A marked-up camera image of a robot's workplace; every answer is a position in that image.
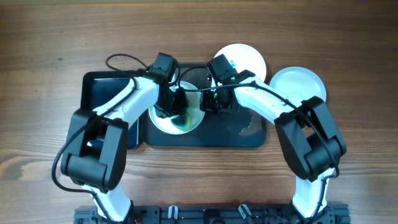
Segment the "yellow green sponge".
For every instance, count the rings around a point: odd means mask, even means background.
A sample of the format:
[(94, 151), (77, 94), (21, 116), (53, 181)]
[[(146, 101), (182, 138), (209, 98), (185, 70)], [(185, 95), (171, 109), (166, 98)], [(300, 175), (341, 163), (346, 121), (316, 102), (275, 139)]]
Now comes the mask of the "yellow green sponge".
[(192, 127), (192, 117), (189, 113), (183, 113), (172, 117), (171, 123), (178, 129), (190, 129)]

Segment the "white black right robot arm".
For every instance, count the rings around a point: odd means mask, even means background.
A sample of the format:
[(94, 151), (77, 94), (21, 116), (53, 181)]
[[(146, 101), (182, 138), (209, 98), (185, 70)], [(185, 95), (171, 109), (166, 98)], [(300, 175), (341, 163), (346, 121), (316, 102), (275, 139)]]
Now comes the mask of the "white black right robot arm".
[(237, 72), (223, 55), (206, 64), (215, 86), (203, 89), (201, 109), (220, 110), (235, 99), (276, 128), (287, 165), (296, 175), (292, 204), (302, 221), (314, 223), (326, 207), (326, 188), (339, 176), (346, 143), (325, 103), (286, 95), (249, 70)]

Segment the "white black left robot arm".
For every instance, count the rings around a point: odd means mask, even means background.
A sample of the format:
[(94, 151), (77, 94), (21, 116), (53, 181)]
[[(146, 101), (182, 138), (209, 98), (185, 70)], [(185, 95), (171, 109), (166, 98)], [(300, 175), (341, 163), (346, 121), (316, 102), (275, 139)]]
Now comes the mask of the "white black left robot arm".
[(137, 223), (134, 204), (121, 184), (127, 158), (128, 131), (148, 108), (154, 106), (160, 118), (183, 113), (187, 103), (181, 91), (172, 91), (178, 62), (159, 53), (150, 67), (124, 71), (127, 86), (111, 100), (90, 111), (78, 109), (72, 115), (65, 144), (52, 166), (52, 180), (69, 191), (56, 170), (78, 185), (76, 193), (90, 194), (102, 223)]

